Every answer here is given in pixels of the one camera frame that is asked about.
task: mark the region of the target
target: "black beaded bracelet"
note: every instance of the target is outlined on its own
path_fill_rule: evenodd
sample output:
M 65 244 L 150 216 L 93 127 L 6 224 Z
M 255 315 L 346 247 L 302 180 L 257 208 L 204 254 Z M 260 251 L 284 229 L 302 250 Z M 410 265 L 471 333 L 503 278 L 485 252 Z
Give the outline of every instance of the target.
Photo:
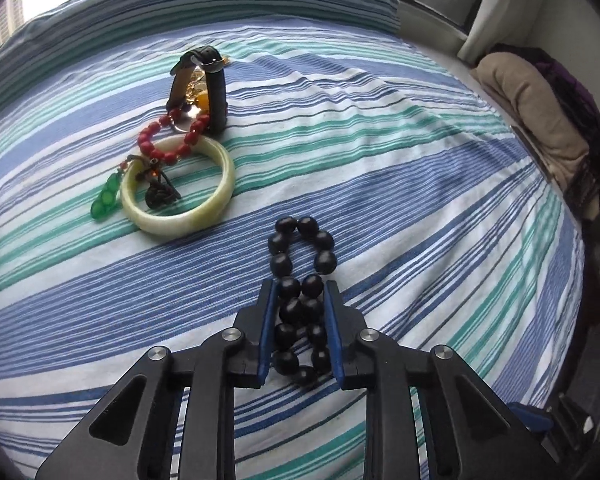
M 323 319 L 324 305 L 320 299 L 324 284 L 320 274 L 331 274 L 338 265 L 333 253 L 334 241 L 331 234 L 320 230 L 318 222 L 310 216 L 297 221 L 291 216 L 280 218 L 275 228 L 276 233 L 269 237 L 267 245 L 271 253 L 269 268 L 278 278 L 279 314 L 282 323 L 274 329 L 277 351 L 273 356 L 273 365 L 279 374 L 291 376 L 299 386 L 311 386 L 319 375 L 331 371 Z M 296 229 L 301 238 L 311 242 L 318 251 L 314 259 L 317 274 L 309 274 L 302 283 L 291 276 L 293 263 L 287 254 Z M 304 336 L 314 347 L 311 354 L 313 367 L 301 366 L 298 356 L 291 350 L 295 342 Z

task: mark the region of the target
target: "beige blanket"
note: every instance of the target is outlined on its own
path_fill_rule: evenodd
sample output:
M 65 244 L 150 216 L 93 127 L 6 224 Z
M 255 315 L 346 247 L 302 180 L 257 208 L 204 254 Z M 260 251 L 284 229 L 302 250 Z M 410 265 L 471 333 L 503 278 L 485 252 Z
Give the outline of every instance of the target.
M 564 191 L 589 146 L 564 115 L 549 83 L 531 63 L 508 52 L 485 56 L 471 74 L 526 129 L 528 140 Z

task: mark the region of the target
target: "triangular cutout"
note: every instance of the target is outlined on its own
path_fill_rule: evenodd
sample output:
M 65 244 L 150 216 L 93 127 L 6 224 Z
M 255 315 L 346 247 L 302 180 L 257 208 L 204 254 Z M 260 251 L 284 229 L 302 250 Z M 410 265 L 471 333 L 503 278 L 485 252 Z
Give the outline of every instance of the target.
M 144 376 L 131 379 L 131 382 L 91 424 L 89 434 L 116 446 L 124 446 L 131 435 L 145 385 Z
M 456 388 L 471 438 L 484 442 L 507 433 L 509 425 L 466 376 L 456 377 Z

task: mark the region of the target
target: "red beaded bracelet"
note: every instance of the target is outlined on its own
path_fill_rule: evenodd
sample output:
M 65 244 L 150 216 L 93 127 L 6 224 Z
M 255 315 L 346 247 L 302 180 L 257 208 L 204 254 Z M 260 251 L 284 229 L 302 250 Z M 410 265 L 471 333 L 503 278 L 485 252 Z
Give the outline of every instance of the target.
M 197 115 L 196 120 L 191 123 L 189 133 L 184 136 L 184 142 L 174 152 L 163 153 L 161 150 L 156 149 L 151 142 L 151 138 L 156 133 L 164 126 L 169 126 L 172 122 L 177 121 L 181 117 L 181 114 L 182 111 L 179 108 L 174 108 L 157 121 L 149 123 L 138 135 L 140 153 L 149 158 L 162 160 L 167 166 L 173 166 L 180 157 L 189 155 L 191 153 L 191 146 L 198 142 L 198 137 L 209 125 L 210 118 L 208 114 L 200 113 Z

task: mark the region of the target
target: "yellow bead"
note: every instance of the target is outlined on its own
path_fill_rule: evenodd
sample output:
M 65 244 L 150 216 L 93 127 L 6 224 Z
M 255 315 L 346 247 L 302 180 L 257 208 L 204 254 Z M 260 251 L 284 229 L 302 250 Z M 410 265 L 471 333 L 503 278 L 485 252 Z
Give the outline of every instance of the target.
M 194 102 L 203 112 L 209 111 L 209 94 L 206 90 L 196 95 Z

